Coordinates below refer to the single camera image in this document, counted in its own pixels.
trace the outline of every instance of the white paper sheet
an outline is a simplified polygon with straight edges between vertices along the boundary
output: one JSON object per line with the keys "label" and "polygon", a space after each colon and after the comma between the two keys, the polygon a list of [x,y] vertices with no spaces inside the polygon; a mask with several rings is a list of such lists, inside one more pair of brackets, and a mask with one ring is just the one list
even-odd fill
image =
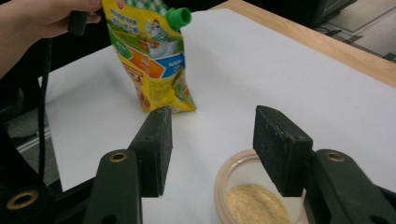
{"label": "white paper sheet", "polygon": [[[198,109],[173,115],[164,195],[144,199],[145,223],[219,223],[214,183],[252,148],[256,105],[282,111],[315,141],[351,156],[396,191],[396,90],[230,10],[195,12],[182,29]],[[109,47],[51,73],[47,115],[64,189],[127,148],[146,114]]]}

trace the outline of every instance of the clear plastic bowl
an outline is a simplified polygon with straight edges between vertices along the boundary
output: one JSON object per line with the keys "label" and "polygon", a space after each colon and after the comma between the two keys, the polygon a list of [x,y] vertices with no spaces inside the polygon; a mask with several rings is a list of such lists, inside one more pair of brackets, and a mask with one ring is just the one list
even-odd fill
{"label": "clear plastic bowl", "polygon": [[284,198],[266,173],[254,149],[237,153],[220,168],[215,184],[215,204],[222,223],[238,224],[227,202],[227,193],[242,184],[258,184],[269,189],[285,205],[290,223],[307,224],[304,197]]}

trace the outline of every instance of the food pouch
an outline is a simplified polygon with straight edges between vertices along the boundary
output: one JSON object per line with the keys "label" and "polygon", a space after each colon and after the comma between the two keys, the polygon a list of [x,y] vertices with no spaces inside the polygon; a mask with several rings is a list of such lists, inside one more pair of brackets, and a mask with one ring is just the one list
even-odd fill
{"label": "food pouch", "polygon": [[144,112],[170,105],[195,110],[185,79],[183,36],[187,8],[168,9],[161,0],[103,0],[107,28]]}

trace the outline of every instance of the green spout cap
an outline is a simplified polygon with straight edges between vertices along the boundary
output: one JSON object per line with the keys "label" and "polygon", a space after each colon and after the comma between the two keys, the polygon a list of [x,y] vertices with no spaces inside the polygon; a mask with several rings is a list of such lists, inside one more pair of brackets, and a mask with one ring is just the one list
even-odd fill
{"label": "green spout cap", "polygon": [[180,30],[181,27],[186,26],[191,22],[191,12],[186,7],[178,9],[169,8],[165,17],[171,28],[175,31]]}

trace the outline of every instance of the black wire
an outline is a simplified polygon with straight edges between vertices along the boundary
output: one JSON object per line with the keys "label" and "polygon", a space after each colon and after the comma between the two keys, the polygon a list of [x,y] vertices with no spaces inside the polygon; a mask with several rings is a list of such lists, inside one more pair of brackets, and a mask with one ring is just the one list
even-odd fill
{"label": "black wire", "polygon": [[38,175],[44,181],[44,170],[46,167],[46,138],[45,138],[45,104],[47,85],[50,75],[51,54],[52,54],[52,39],[45,39],[45,60],[44,71],[41,79],[40,101],[38,103],[38,139],[39,139],[39,154],[38,154]]}

